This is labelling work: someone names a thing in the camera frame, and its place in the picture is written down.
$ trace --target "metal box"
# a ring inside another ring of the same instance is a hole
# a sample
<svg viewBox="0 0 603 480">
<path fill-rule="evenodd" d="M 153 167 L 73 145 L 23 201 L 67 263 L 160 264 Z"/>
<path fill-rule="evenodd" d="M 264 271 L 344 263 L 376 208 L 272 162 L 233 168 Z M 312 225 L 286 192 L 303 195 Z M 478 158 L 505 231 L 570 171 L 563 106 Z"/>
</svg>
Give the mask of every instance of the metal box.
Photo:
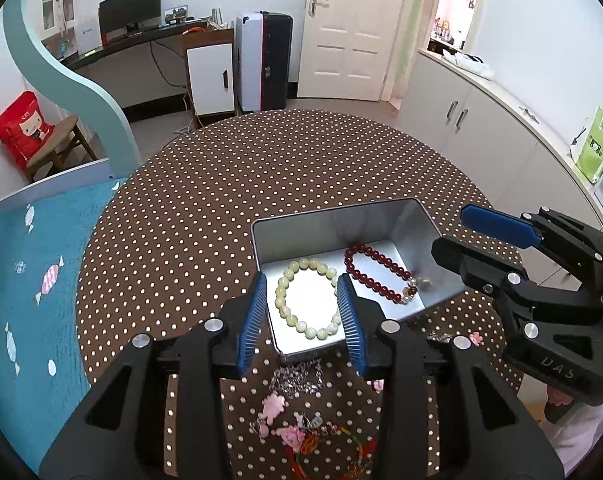
<svg viewBox="0 0 603 480">
<path fill-rule="evenodd" d="M 312 256 L 345 270 L 344 251 L 357 243 L 370 245 L 392 258 L 417 278 L 419 292 L 408 304 L 395 304 L 353 280 L 359 296 L 380 304 L 388 319 L 403 320 L 465 290 L 460 277 L 443 269 L 431 256 L 431 245 L 440 237 L 437 226 L 415 198 L 370 202 L 256 220 L 251 226 L 257 269 L 267 278 L 268 322 L 272 343 L 284 362 L 313 358 L 323 349 L 344 341 L 344 329 L 328 339 L 309 340 L 291 328 L 274 304 L 274 290 L 293 260 Z M 406 282 L 375 260 L 355 255 L 355 267 L 401 292 Z M 316 329 L 325 328 L 337 311 L 330 281 L 314 270 L 300 270 L 290 283 L 286 304 L 299 320 Z"/>
</svg>

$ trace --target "green package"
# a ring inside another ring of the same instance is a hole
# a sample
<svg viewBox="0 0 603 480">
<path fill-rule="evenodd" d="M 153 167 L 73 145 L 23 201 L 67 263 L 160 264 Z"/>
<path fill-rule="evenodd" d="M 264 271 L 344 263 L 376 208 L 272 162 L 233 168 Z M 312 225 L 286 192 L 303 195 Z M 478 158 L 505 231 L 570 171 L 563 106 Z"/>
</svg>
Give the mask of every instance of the green package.
<svg viewBox="0 0 603 480">
<path fill-rule="evenodd" d="M 601 107 L 597 108 L 584 147 L 577 159 L 577 167 L 593 184 L 603 173 L 603 110 Z"/>
</svg>

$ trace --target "teal curved partition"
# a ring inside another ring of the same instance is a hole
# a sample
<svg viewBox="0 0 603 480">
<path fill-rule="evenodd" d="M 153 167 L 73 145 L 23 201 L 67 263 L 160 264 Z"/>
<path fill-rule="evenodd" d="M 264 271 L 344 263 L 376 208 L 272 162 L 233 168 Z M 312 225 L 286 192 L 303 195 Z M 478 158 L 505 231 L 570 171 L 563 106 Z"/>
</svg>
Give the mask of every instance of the teal curved partition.
<svg viewBox="0 0 603 480">
<path fill-rule="evenodd" d="M 142 160 L 123 110 L 101 86 L 52 57 L 28 26 L 24 5 L 25 0 L 4 4 L 6 42 L 18 69 L 41 94 L 78 114 L 99 136 L 115 178 L 129 176 Z"/>
</svg>

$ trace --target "red bead bracelet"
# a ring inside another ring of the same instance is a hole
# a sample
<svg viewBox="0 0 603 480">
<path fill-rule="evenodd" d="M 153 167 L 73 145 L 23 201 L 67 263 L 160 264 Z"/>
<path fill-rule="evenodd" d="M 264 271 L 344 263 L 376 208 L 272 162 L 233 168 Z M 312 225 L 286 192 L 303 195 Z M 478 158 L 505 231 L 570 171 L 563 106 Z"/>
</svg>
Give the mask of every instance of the red bead bracelet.
<svg viewBox="0 0 603 480">
<path fill-rule="evenodd" d="M 355 256 L 357 253 L 364 254 L 365 256 L 372 258 L 378 264 L 383 265 L 390 270 L 390 272 L 393 272 L 405 282 L 408 282 L 409 286 L 406 286 L 402 291 L 403 293 L 399 294 L 391 288 L 389 289 L 387 286 L 383 286 L 381 283 L 376 282 L 372 278 L 368 277 L 367 274 L 364 274 L 355 268 L 353 256 Z M 387 298 L 394 303 L 407 304 L 417 294 L 417 280 L 413 277 L 412 273 L 409 270 L 404 269 L 404 267 L 400 267 L 399 264 L 393 262 L 391 258 L 385 256 L 384 254 L 380 254 L 379 251 L 374 250 L 370 246 L 358 244 L 347 249 L 344 254 L 344 264 L 345 270 L 347 270 L 348 274 L 350 274 L 355 280 L 358 280 L 358 282 L 363 283 L 363 285 L 371 288 L 380 296 Z"/>
</svg>

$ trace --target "round table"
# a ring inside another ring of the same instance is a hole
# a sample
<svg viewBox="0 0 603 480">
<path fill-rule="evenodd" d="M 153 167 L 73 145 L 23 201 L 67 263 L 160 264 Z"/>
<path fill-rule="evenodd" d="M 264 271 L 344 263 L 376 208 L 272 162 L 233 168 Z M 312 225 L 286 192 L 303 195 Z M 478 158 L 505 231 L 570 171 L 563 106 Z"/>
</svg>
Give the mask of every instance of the round table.
<svg viewBox="0 0 603 480">
<path fill-rule="evenodd" d="M 466 230 L 459 209 L 488 206 L 482 193 L 439 153 L 398 130 L 369 120 L 315 110 L 261 112 L 178 137 L 144 164 L 108 204 L 92 233 L 78 281 L 76 318 L 89 381 L 139 332 L 179 336 L 214 317 L 246 291 L 256 270 L 250 224 L 255 219 L 357 202 L 416 197 L 442 234 L 520 263 L 515 248 Z M 504 334 L 490 298 L 467 291 L 407 324 L 431 338 L 478 332 L 481 349 L 518 390 L 522 374 L 501 359 Z M 279 367 L 267 322 L 253 368 L 221 383 L 235 477 L 294 479 L 277 436 L 250 430 Z M 296 413 L 377 436 L 382 395 L 356 375 L 347 352 L 323 357 L 325 387 L 301 394 L 272 427 L 295 424 Z M 429 473 L 438 470 L 434 384 L 429 395 Z M 165 471 L 175 474 L 175 377 L 166 407 Z M 355 444 L 336 436 L 305 459 L 310 478 L 339 479 Z M 360 478 L 370 474 L 366 468 Z"/>
</svg>

